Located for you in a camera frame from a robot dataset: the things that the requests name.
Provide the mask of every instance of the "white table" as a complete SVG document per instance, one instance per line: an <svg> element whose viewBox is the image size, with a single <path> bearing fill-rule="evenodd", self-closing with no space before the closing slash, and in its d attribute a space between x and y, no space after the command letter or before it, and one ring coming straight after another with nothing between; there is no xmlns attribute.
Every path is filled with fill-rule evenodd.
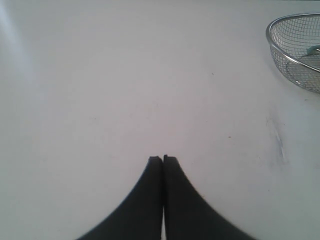
<svg viewBox="0 0 320 240"><path fill-rule="evenodd" d="M176 156L261 240L320 236L320 96L265 28L315 1L0 0L0 239L73 240Z"/></svg>

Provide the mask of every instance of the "metal mesh basket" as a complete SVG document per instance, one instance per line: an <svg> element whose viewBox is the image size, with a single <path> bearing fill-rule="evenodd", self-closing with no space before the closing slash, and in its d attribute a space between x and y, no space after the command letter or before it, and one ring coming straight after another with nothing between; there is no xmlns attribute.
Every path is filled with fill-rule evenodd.
<svg viewBox="0 0 320 240"><path fill-rule="evenodd" d="M278 18L265 35L280 72L299 87L320 94L320 13Z"/></svg>

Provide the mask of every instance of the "wire mesh strainer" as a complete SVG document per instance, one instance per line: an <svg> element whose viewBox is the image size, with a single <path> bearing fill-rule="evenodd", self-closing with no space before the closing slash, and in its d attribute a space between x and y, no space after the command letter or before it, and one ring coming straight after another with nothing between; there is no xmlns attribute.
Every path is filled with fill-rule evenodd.
<svg viewBox="0 0 320 240"><path fill-rule="evenodd" d="M265 36L280 72L299 87L320 94L320 13L278 18Z"/></svg>

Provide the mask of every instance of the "white surface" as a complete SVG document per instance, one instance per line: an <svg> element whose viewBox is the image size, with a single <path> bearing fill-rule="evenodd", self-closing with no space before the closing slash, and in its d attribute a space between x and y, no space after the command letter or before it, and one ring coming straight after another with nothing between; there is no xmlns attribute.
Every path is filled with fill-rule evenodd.
<svg viewBox="0 0 320 240"><path fill-rule="evenodd" d="M320 236L320 96L265 28L315 1L0 0L0 239L72 240L169 154L261 240Z"/></svg>

